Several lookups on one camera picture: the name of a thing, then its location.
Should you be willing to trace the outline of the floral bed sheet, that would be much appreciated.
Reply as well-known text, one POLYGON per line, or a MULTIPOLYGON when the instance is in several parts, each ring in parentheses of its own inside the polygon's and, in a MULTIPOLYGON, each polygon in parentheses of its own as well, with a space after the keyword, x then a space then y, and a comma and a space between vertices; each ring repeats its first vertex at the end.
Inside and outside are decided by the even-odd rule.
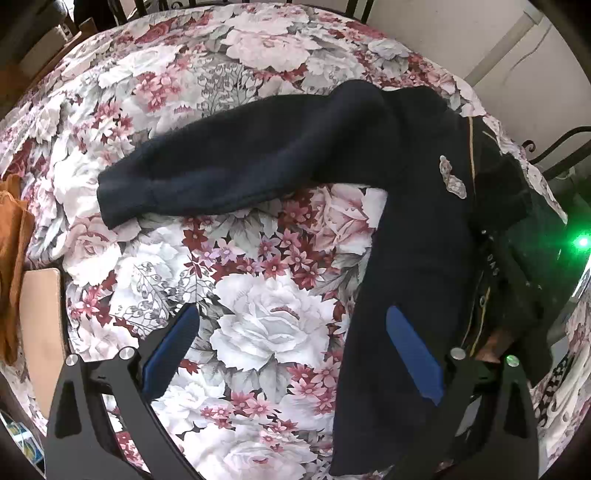
MULTIPOLYGON (((197 479, 388 479, 398 462, 331 471, 346 336, 387 196, 311 183, 228 213, 149 213, 110 228, 98 177, 143 143, 216 113, 273 96, 325 96, 352 80, 385 91, 427 87, 455 113, 482 120, 567 220, 551 180, 470 79, 318 7, 206 3, 141 17, 69 50, 1 122, 1 181, 21 178, 34 216, 24 274, 60 271, 66 358, 110 360, 183 305, 197 307, 197 337, 151 403, 197 479)), ((575 472, 589 440, 590 280, 551 346, 552 369, 538 383, 526 377, 533 412, 567 353, 573 362, 545 427, 534 413, 536 479, 575 472)), ((1 371, 41 434, 27 444, 29 467, 49 479, 50 416, 35 399, 20 318, 17 360, 1 360, 1 371)))

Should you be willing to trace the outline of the tan wooden board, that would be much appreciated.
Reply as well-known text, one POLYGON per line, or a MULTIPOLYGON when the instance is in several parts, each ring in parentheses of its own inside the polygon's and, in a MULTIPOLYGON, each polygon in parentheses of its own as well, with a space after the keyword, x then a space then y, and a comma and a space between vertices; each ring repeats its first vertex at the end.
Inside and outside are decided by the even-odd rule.
POLYGON ((23 276, 19 300, 22 346, 35 399, 46 419, 67 356, 61 293, 56 268, 27 271, 23 276))

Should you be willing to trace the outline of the black metal bed frame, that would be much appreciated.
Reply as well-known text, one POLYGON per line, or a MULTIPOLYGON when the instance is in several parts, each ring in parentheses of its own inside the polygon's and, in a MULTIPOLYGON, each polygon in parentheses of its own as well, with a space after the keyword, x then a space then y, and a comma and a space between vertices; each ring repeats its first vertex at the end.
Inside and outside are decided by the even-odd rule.
POLYGON ((542 173, 546 180, 553 180, 560 175, 568 173, 572 168, 578 166, 583 161, 590 158, 591 141, 590 125, 583 125, 572 128, 561 135, 554 143, 531 158, 529 162, 532 165, 542 166, 542 173), (571 152, 566 150, 565 144, 574 137, 585 136, 587 140, 571 152))

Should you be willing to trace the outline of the black white striped cloth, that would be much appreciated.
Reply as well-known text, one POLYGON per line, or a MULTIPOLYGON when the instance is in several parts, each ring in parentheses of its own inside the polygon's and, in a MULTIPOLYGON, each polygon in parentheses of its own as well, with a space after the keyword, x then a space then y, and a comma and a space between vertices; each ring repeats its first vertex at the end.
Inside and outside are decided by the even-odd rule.
POLYGON ((573 356, 567 353, 552 370, 549 380, 545 384, 543 394, 534 409, 537 425, 539 428, 546 426, 549 418, 550 406, 554 396, 560 386, 563 384, 566 375, 569 373, 572 362, 573 356))

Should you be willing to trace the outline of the orange cloth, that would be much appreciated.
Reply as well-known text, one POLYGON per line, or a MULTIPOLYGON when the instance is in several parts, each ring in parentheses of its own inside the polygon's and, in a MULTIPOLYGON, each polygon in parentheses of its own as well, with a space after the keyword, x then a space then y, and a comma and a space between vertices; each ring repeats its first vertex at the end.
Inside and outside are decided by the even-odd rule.
POLYGON ((12 365, 18 357, 19 300, 25 254, 34 229, 28 202, 21 199, 21 178, 1 181, 1 360, 12 365))

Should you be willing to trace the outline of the navy knit cardigan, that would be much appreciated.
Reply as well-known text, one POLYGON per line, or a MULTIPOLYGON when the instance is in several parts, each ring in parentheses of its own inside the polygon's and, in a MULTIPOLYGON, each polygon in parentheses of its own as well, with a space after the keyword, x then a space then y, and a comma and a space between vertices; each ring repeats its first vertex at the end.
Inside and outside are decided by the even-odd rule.
POLYGON ((427 87, 385 91, 361 80, 325 96, 257 100, 158 136, 103 171, 97 197, 114 228, 149 213, 228 213, 311 183, 387 196, 335 408, 332 474, 363 474, 402 460, 435 410, 391 342, 388 309, 404 313, 442 367, 454 347, 508 352, 517 267, 505 236, 545 199, 482 120, 427 87))

